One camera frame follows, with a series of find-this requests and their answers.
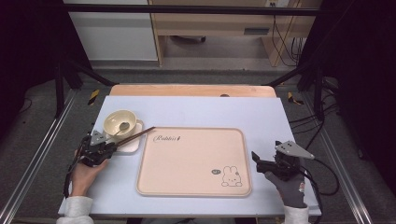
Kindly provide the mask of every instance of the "wire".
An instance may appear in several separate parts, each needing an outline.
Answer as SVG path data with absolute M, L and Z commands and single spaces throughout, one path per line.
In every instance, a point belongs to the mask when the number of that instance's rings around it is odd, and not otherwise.
M 293 133 L 293 134 L 298 134 L 298 133 L 307 133 L 307 132 L 309 132 L 309 131 L 312 131 L 312 130 L 314 130 L 314 129 L 316 129 L 317 127 L 319 127 L 321 124 L 317 124 L 315 127 L 313 127 L 313 128 L 310 128 L 310 129 L 308 129 L 308 130 L 305 130 L 305 131 L 300 131 L 300 132 L 297 132 L 297 133 Z
M 331 106 L 327 107 L 324 111 L 327 111 L 327 110 L 329 110 L 329 109 L 335 107 L 336 105 L 338 105 L 338 104 L 331 105 Z M 329 112 L 327 112 L 327 113 L 325 114 L 325 116 L 331 114 L 331 113 L 334 112 L 334 111 L 336 111 L 336 109 L 330 110 Z M 296 125 L 296 126 L 294 126 L 294 127 L 291 127 L 291 129 L 295 129 L 295 128 L 297 128 L 297 127 L 303 126 L 303 125 L 305 125 L 305 124 L 307 124 L 307 123 L 310 123 L 310 122 L 314 121 L 315 119 L 316 119 L 316 118 L 311 118 L 311 119 L 310 119 L 309 121 L 307 121 L 307 122 L 304 122 L 304 123 L 298 124 L 298 125 Z M 311 131 L 311 130 L 317 128 L 318 126 L 319 126 L 319 124 L 316 125 L 314 128 L 311 128 L 311 129 L 305 130 L 305 131 L 301 131 L 301 132 L 297 132 L 297 133 L 306 133 L 306 132 L 309 132 L 309 131 Z
M 318 216 L 317 220 L 315 220 L 315 222 L 314 222 L 314 223 L 317 224 L 317 223 L 319 223 L 321 221 L 321 218 L 322 218 L 322 216 L 324 214 L 324 212 L 323 212 L 323 203 L 322 203 L 322 200 L 320 198 L 320 192 L 319 192 L 318 184 L 314 180 L 314 177 L 309 172 L 309 170 L 307 170 L 305 167 L 303 167 L 303 168 L 306 170 L 307 174 L 304 171 L 302 171 L 301 169 L 297 169 L 296 167 L 293 167 L 293 168 L 296 169 L 301 175 L 303 175 L 304 177 L 309 179 L 309 181 L 311 182 L 311 186 L 312 186 L 312 189 L 314 190 L 315 196 L 316 196 L 317 201 L 318 201 L 318 207 L 319 207 L 319 210 L 321 212 L 321 215 Z
M 21 110 L 21 111 L 20 111 L 20 114 L 23 113 L 23 112 L 25 112 L 26 110 L 28 110 L 28 109 L 32 106 L 32 103 L 33 103 L 32 100 L 29 99 L 29 98 L 24 98 L 24 100 L 25 100 L 25 101 L 29 101 L 30 104 L 29 104 L 26 108 L 24 108 L 23 110 Z
M 298 62 L 300 61 L 300 57 L 302 55 L 302 47 L 303 47 L 303 39 L 298 38 L 298 44 L 297 44 L 297 53 L 294 53 L 294 42 L 296 41 L 296 37 L 293 38 L 291 42 L 291 57 L 292 59 L 296 62 L 296 66 L 298 65 Z
M 275 40 L 274 40 L 274 30 L 275 30 L 275 28 L 277 29 L 276 16 L 274 15 L 274 23 L 273 23 L 272 36 L 271 36 L 271 40 L 272 40 L 272 42 L 274 44 L 274 48 L 276 49 L 277 55 L 279 56 L 279 58 L 280 58 L 280 60 L 282 61 L 283 64 L 285 64 L 286 66 L 294 67 L 294 65 L 287 64 L 287 63 L 285 63 L 285 61 L 283 61 L 282 55 L 281 55 L 279 49 L 277 49 L 277 47 L 276 47 L 276 43 L 275 43 Z
M 311 138 L 311 140 L 309 141 L 309 143 L 306 145 L 305 150 L 308 151 L 308 148 L 311 146 L 311 144 L 314 142 L 315 138 L 318 136 L 320 130 L 323 128 L 324 120 L 325 120 L 325 119 L 323 119 L 323 121 L 321 122 L 321 124 L 320 124 L 318 130 L 315 132 L 314 136 Z
M 67 174 L 71 174 L 73 173 L 74 169 L 76 168 L 77 164 L 82 161 L 82 159 L 84 159 L 84 157 L 79 157 L 77 158 L 77 160 L 69 167 L 69 170 L 67 171 Z
M 327 111 L 327 110 L 331 109 L 332 107 L 335 107 L 336 105 L 338 105 L 338 104 L 335 103 L 335 104 L 329 105 L 328 107 L 323 109 L 323 111 Z M 306 119 L 312 119 L 311 121 L 313 121 L 315 119 L 315 117 L 316 117 L 316 115 L 310 115 L 310 116 L 302 118 L 302 119 L 291 120 L 291 121 L 289 121 L 289 124 L 301 122 L 301 121 L 304 121 Z
M 328 86 L 323 86 L 323 90 L 324 91 L 326 91 L 327 93 L 329 93 L 329 94 L 332 94 L 332 96 L 334 96 L 335 97 L 335 93 L 334 93 L 334 89 L 333 88 L 330 88 L 330 87 L 328 87 Z
M 322 103 L 324 103 L 324 100 L 326 100 L 328 97 L 331 97 L 331 96 L 334 97 L 335 95 L 334 95 L 334 93 L 329 92 L 328 95 L 326 95 L 325 97 L 323 97 Z
M 323 161 L 320 161 L 320 160 L 318 160 L 318 159 L 316 159 L 316 158 L 314 158 L 314 161 L 317 161 L 318 163 L 320 163 L 320 164 L 322 164 L 323 166 L 325 166 L 325 167 L 326 167 L 328 170 L 330 170 L 330 172 L 332 172 L 332 174 L 334 175 L 335 183 L 336 183 L 335 190 L 334 190 L 333 192 L 330 192 L 330 193 L 323 193 L 323 192 L 320 192 L 321 195 L 333 196 L 333 195 L 336 194 L 336 193 L 338 192 L 338 190 L 340 189 L 340 180 L 338 179 L 338 176 L 335 174 L 335 171 L 334 171 L 329 165 L 327 165 L 326 163 L 324 163 Z
M 294 16 L 291 17 L 291 20 L 290 20 L 290 22 L 289 22 L 288 29 L 286 30 L 286 34 L 287 34 L 287 33 L 289 32 L 289 30 L 290 30 L 291 23 L 292 23 L 293 19 L 294 19 Z M 278 35 L 279 35 L 280 40 L 282 41 L 281 48 L 282 48 L 282 47 L 285 47 L 285 50 L 286 50 L 286 52 L 288 53 L 288 55 L 289 55 L 289 57 L 291 58 L 291 60 L 294 61 L 294 62 L 296 63 L 295 65 L 286 64 L 285 61 L 283 61 L 282 55 L 281 55 L 280 51 L 278 50 L 278 48 L 276 47 L 276 43 L 275 43 L 275 40 L 274 40 L 274 30 L 275 30 L 275 29 L 276 29 L 276 31 L 277 31 L 277 33 L 278 33 Z M 297 61 L 295 61 L 295 60 L 294 60 L 294 57 L 293 57 L 292 55 L 290 55 L 290 53 L 289 53 L 289 51 L 288 51 L 288 48 L 287 48 L 287 46 L 286 46 L 286 43 L 285 43 L 285 39 L 283 39 L 282 35 L 281 35 L 280 32 L 279 32 L 279 29 L 277 28 L 277 25 L 276 25 L 276 15 L 274 15 L 274 23 L 273 23 L 273 29 L 272 29 L 272 36 L 271 36 L 271 39 L 272 39 L 272 42 L 273 42 L 273 44 L 274 44 L 274 47 L 275 47 L 275 49 L 276 49 L 276 51 L 277 51 L 277 55 L 279 56 L 279 58 L 280 58 L 280 60 L 282 61 L 282 63 L 285 64 L 286 66 L 291 66 L 291 67 L 297 66 Z

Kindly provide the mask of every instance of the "gloved hand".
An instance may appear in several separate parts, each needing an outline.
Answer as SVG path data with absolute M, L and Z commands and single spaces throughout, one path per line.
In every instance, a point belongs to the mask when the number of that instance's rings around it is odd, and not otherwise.
M 306 204 L 304 203 L 305 182 L 302 174 L 297 174 L 288 181 L 283 181 L 272 172 L 266 172 L 265 178 L 276 186 L 284 205 L 295 208 L 306 208 Z

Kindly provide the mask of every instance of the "aluminum rail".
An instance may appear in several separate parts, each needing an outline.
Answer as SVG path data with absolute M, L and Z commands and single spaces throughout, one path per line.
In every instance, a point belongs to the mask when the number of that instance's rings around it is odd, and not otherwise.
M 37 174 L 38 170 L 41 167 L 41 164 L 43 163 L 44 159 L 47 156 L 47 153 L 50 150 L 50 146 L 55 140 L 68 112 L 70 111 L 74 103 L 77 92 L 77 90 L 70 90 L 70 92 L 68 93 L 67 99 L 64 103 L 65 107 L 63 113 L 52 122 L 49 131 L 41 142 L 41 145 L 39 146 L 37 152 L 32 158 L 32 161 L 30 162 L 28 168 L 23 174 L 18 186 L 14 189 L 14 192 L 8 198 L 6 205 L 2 208 L 0 212 L 0 223 L 11 223 L 12 218 L 14 218 L 15 214 L 17 213 L 18 208 L 20 207 L 24 197 L 26 196 L 27 191 L 29 190 L 35 179 L 35 175 Z
M 308 96 L 308 93 L 302 94 L 304 101 L 308 102 L 307 107 L 311 114 L 314 114 L 312 102 L 312 97 Z M 361 199 L 358 191 L 353 184 L 352 179 L 350 178 L 347 168 L 341 161 L 341 158 L 338 156 L 337 151 L 335 150 L 334 145 L 332 144 L 332 140 L 330 136 L 327 134 L 326 129 L 323 127 L 320 131 L 321 139 L 325 144 L 326 154 L 332 166 L 334 167 L 334 172 L 337 174 L 340 179 L 340 185 L 342 190 L 346 195 L 346 199 L 349 202 L 349 206 L 352 209 L 352 213 L 355 216 L 356 220 L 359 224 L 372 224 L 374 223 L 368 213 L 366 206 Z
M 337 15 L 339 11 L 296 7 L 220 7 L 220 6 L 169 6 L 169 5 L 101 5 L 101 4 L 41 4 L 40 9 L 69 12 L 118 13 L 178 13 L 178 14 L 233 14 L 277 16 Z

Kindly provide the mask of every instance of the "yellow bowl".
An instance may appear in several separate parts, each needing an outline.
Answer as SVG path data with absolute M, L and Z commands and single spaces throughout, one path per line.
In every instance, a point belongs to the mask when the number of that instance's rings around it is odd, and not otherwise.
M 124 139 L 134 133 L 136 121 L 137 118 L 134 112 L 129 110 L 118 110 L 107 116 L 103 124 L 103 129 L 110 137 L 114 137 L 115 139 Z M 120 125 L 123 122 L 128 122 L 129 128 L 117 133 L 120 130 Z

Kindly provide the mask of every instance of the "black cable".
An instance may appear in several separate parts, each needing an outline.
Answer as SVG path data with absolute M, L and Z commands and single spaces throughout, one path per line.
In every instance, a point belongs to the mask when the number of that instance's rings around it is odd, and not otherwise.
M 335 97 L 335 93 L 329 87 L 323 86 L 323 90 Z
M 307 121 L 307 122 L 304 122 L 304 123 L 298 124 L 298 125 L 296 125 L 296 126 L 294 126 L 294 127 L 291 127 L 291 129 L 295 129 L 295 128 L 297 128 L 297 127 L 303 126 L 303 125 L 305 125 L 305 124 L 307 124 L 307 123 L 310 123 L 310 122 L 312 122 L 312 121 L 314 121 L 314 120 L 315 120 L 315 118 L 312 118 L 311 120 L 309 120 L 309 121 Z
M 291 27 L 291 21 L 290 21 L 290 23 L 289 23 L 288 30 L 286 31 L 286 33 L 289 31 L 289 29 L 290 29 L 290 27 Z M 275 26 L 275 28 L 276 28 L 276 32 L 277 32 L 277 34 L 279 35 L 280 40 L 282 41 L 282 46 L 281 46 L 281 47 L 285 47 L 285 50 L 286 50 L 286 52 L 288 53 L 288 56 L 291 58 L 292 61 L 294 61 L 294 60 L 292 59 L 292 57 L 291 57 L 289 51 L 288 51 L 288 48 L 287 48 L 286 43 L 285 43 L 285 40 L 283 39 L 282 35 L 281 35 L 280 32 L 279 32 L 279 29 L 277 28 L 277 25 L 276 25 L 276 15 L 274 15 L 274 26 Z
M 24 108 L 23 110 L 21 110 L 21 111 L 20 111 L 20 114 L 23 113 L 23 112 L 25 112 L 26 110 L 28 110 L 28 109 L 32 106 L 32 103 L 33 103 L 32 100 L 29 99 L 29 98 L 24 98 L 24 100 L 25 100 L 25 101 L 29 101 L 30 104 L 29 104 L 26 108 Z
M 314 190 L 314 193 L 315 193 L 315 197 L 317 198 L 317 201 L 318 201 L 318 207 L 319 207 L 319 210 L 320 210 L 320 212 L 321 212 L 321 215 L 320 216 L 318 216 L 317 217 L 317 220 L 315 220 L 315 224 L 318 224 L 320 221 L 321 221 L 321 218 L 322 218 L 322 216 L 323 216 L 323 203 L 322 203 L 322 200 L 321 200 L 321 198 L 320 198 L 320 192 L 319 192 L 319 187 L 318 187 L 318 184 L 317 184 L 317 182 L 314 180 L 314 177 L 311 175 L 311 173 L 305 168 L 305 167 L 303 167 L 305 170 L 306 170 L 306 172 L 307 172 L 307 174 L 305 173 L 305 172 L 303 172 L 303 171 L 301 171 L 300 169 L 297 169 L 297 168 L 295 168 L 295 167 L 293 167 L 294 169 L 296 169 L 296 170 L 298 170 L 298 172 L 301 174 L 301 175 L 303 175 L 304 177 L 306 177 L 307 179 L 309 179 L 309 181 L 311 182 L 311 186 L 312 186 L 312 189 Z
M 73 158 L 72 163 L 69 165 L 69 168 L 67 169 L 66 177 L 64 178 L 64 197 L 68 198 L 69 197 L 69 185 L 71 181 L 71 176 L 74 171 L 74 169 L 77 166 L 77 163 L 81 160 L 81 150 L 84 146 L 84 142 L 86 142 L 89 139 L 88 136 L 85 136 L 82 138 L 81 142 L 79 143 L 78 149 L 76 151 L 75 157 Z
M 298 62 L 300 61 L 300 57 L 302 54 L 302 46 L 303 46 L 303 39 L 302 38 L 298 38 L 298 39 L 299 39 L 298 44 L 296 44 L 297 45 L 297 53 L 294 53 L 294 42 L 297 42 L 296 37 L 294 37 L 291 42 L 291 57 L 296 62 L 296 66 L 298 65 Z
M 332 175 L 334 175 L 335 183 L 336 183 L 335 190 L 334 190 L 333 192 L 330 192 L 330 193 L 323 193 L 323 192 L 320 192 L 321 195 L 333 196 L 333 195 L 336 194 L 336 193 L 338 192 L 338 190 L 340 189 L 340 180 L 338 179 L 337 174 L 335 173 L 335 171 L 334 171 L 329 165 L 327 165 L 327 164 L 324 163 L 323 161 L 320 161 L 320 160 L 318 160 L 318 159 L 316 159 L 316 158 L 314 158 L 314 161 L 317 161 L 318 163 L 320 163 L 320 164 L 322 164 L 323 166 L 325 166 L 328 170 L 330 170 L 330 172 L 332 172 Z
M 311 138 L 311 140 L 309 141 L 309 143 L 306 145 L 305 150 L 308 151 L 309 147 L 310 147 L 311 144 L 314 142 L 315 138 L 318 136 L 320 130 L 323 128 L 324 120 L 325 120 L 325 119 L 323 119 L 323 121 L 321 122 L 321 124 L 320 124 L 318 130 L 315 132 L 314 136 Z
M 279 49 L 277 49 L 277 47 L 276 47 L 276 43 L 275 43 L 275 40 L 274 40 L 274 30 L 275 30 L 275 28 L 276 28 L 276 16 L 274 15 L 274 23 L 273 23 L 272 36 L 271 36 L 271 40 L 272 40 L 272 42 L 274 44 L 274 48 L 276 49 L 277 55 L 279 56 L 279 58 L 280 58 L 280 60 L 282 61 L 283 64 L 285 64 L 286 66 L 294 67 L 294 65 L 286 64 L 285 61 L 283 61 L 282 55 L 281 55 Z
M 327 110 L 331 109 L 332 107 L 334 107 L 334 106 L 336 106 L 336 105 L 337 105 L 337 103 L 332 104 L 332 105 L 329 105 L 328 107 L 326 107 L 325 109 L 323 109 L 323 111 L 327 111 Z M 312 118 L 315 118 L 315 117 L 316 117 L 316 115 L 310 115 L 310 116 L 305 117 L 305 118 L 302 118 L 302 119 L 291 120 L 291 121 L 289 121 L 289 124 L 301 122 L 301 121 L 304 121 L 304 120 L 306 120 L 306 119 L 312 119 Z
M 307 132 L 309 132 L 309 131 L 312 131 L 312 130 L 316 129 L 316 128 L 319 127 L 320 125 L 321 125 L 321 124 L 317 124 L 316 126 L 310 128 L 310 129 L 308 129 L 308 130 L 300 131 L 300 132 L 293 133 L 293 134 L 307 133 Z
M 324 100 L 326 100 L 327 98 L 329 98 L 329 97 L 331 97 L 331 96 L 334 96 L 334 94 L 329 93 L 328 95 L 326 95 L 325 97 L 323 97 L 322 103 L 324 104 Z

